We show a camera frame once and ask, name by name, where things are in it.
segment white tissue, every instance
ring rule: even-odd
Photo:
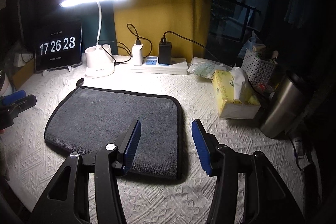
[[[251,87],[247,78],[247,74],[239,67],[230,70],[233,77],[234,99],[245,104],[251,97]]]

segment textured tablecloth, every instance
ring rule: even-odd
[[[195,75],[160,75],[135,73],[129,64],[115,67],[115,72],[98,79],[85,78],[85,60],[74,68],[35,74],[22,86],[37,98],[35,107],[21,113],[14,125],[2,135],[7,151],[10,186],[23,204],[32,210],[64,157],[46,146],[43,138],[46,123],[78,79],[84,85],[105,89],[162,94],[175,97],[184,111],[184,182],[153,183],[149,180],[118,178],[119,193],[127,223],[205,223],[213,197],[215,177],[206,176],[201,168],[191,135],[191,123],[200,119],[207,132],[235,151],[252,154],[260,150],[279,172],[296,202],[303,210],[301,172],[295,165],[289,141],[267,138],[246,121],[219,120],[210,80]],[[239,176],[236,222],[244,207],[243,177]],[[92,223],[95,213],[94,180],[89,180],[89,204]]]

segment tissue pack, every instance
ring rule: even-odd
[[[233,77],[229,71],[216,70],[212,85],[215,91],[219,118],[253,119],[260,108],[257,97],[252,93],[246,104],[234,99]]]

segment desk lamp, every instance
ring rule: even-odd
[[[98,78],[107,75],[111,75],[114,72],[114,62],[111,56],[109,56],[105,50],[112,54],[111,47],[109,45],[99,45],[100,29],[101,29],[101,6],[100,2],[105,0],[65,0],[59,5],[61,7],[70,7],[83,3],[96,2],[99,9],[99,27],[97,34],[96,45],[89,47],[85,50],[86,55],[86,70],[85,75],[89,78]]]

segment gray woven basket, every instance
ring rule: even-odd
[[[246,72],[252,85],[268,84],[276,67],[275,63],[256,58],[248,49],[241,68]]]

